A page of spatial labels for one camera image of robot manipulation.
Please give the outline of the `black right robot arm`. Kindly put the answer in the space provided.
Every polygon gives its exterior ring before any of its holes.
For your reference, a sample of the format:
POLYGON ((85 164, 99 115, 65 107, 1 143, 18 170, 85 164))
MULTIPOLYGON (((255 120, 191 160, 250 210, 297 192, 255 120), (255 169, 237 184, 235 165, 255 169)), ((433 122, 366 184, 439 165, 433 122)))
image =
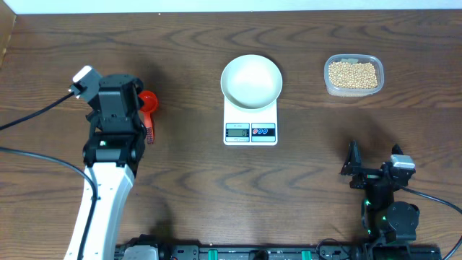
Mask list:
POLYGON ((396 201, 394 193, 407 186, 415 173, 414 161, 397 144, 392 147, 390 160, 373 169, 362 166, 358 144, 349 143, 340 174, 352 177, 352 189, 365 192, 361 221, 368 233, 368 239, 352 249, 352 259, 412 258, 409 244, 417 239, 420 211, 414 204, 396 201))

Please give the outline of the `red measuring scoop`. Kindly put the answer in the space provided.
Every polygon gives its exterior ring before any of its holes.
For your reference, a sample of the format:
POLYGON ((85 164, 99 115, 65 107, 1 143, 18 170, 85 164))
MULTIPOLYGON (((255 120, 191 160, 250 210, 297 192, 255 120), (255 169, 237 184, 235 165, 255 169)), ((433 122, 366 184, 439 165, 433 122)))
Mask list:
POLYGON ((140 111, 143 115, 144 126, 147 130, 147 144, 154 144, 154 121, 152 119, 152 114, 157 110, 159 101, 157 96, 149 90, 140 92, 139 97, 144 103, 140 111))

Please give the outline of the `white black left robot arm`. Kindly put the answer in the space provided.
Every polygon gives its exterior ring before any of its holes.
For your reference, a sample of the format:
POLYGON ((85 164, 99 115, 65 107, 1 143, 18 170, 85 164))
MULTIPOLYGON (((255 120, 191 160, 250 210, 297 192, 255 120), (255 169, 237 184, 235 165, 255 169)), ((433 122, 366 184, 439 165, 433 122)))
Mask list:
POLYGON ((113 259, 123 208, 145 150, 147 130, 138 111, 142 81, 129 74, 90 71, 71 86, 91 107, 83 147, 82 201, 66 259, 113 259))

